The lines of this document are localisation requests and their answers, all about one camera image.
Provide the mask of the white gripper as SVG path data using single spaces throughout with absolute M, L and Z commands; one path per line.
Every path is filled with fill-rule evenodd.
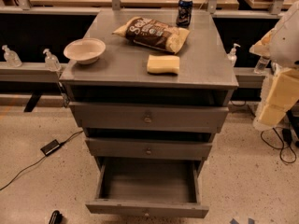
M 258 131 L 275 128 L 299 101 L 299 69 L 281 68 L 263 81 L 261 102 L 255 113 L 253 127 Z

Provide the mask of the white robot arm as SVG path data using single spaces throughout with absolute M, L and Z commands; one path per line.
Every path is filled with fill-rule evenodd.
M 296 1 L 250 53 L 278 65 L 262 85 L 253 127 L 265 131 L 276 127 L 299 100 L 299 1 Z

